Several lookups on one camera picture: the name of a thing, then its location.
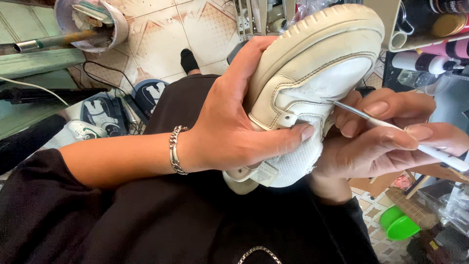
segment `bucket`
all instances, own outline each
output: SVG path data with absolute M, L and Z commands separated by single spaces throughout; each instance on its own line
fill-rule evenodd
M 72 5 L 78 4 L 81 0 L 57 0 L 54 5 L 55 19 L 63 34 L 69 34 L 80 31 L 72 20 Z M 89 40 L 73 42 L 75 47 L 91 53 L 99 53 L 112 49 L 117 44 L 122 43 L 129 33 L 129 25 L 124 15 L 115 7 L 103 0 L 99 1 L 106 8 L 114 20 L 113 40 L 107 47 L 95 47 Z
M 420 227 L 395 205 L 381 215 L 379 222 L 390 240 L 405 240 L 420 231 Z

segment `foot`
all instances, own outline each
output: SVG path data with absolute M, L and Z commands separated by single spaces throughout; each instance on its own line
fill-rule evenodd
M 181 66 L 187 75 L 200 73 L 194 54 L 189 49 L 185 48 L 181 51 Z
M 99 139 L 107 137 L 106 130 L 91 125 L 87 122 L 75 120 L 68 124 L 70 129 L 79 140 Z

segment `black pants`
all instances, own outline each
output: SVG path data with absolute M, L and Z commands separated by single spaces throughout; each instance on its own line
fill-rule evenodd
M 0 175 L 16 167 L 47 143 L 67 123 L 59 115 L 49 116 L 26 130 L 0 140 Z

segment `black shirt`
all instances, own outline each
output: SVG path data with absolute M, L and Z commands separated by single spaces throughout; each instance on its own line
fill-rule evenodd
M 40 151 L 0 190 L 0 263 L 235 264 L 256 246 L 284 264 L 378 263 L 357 200 L 321 205 L 306 180 L 236 195 L 220 171 L 202 171 L 103 191 L 79 183 L 59 151 Z M 243 263 L 276 262 L 258 250 Z

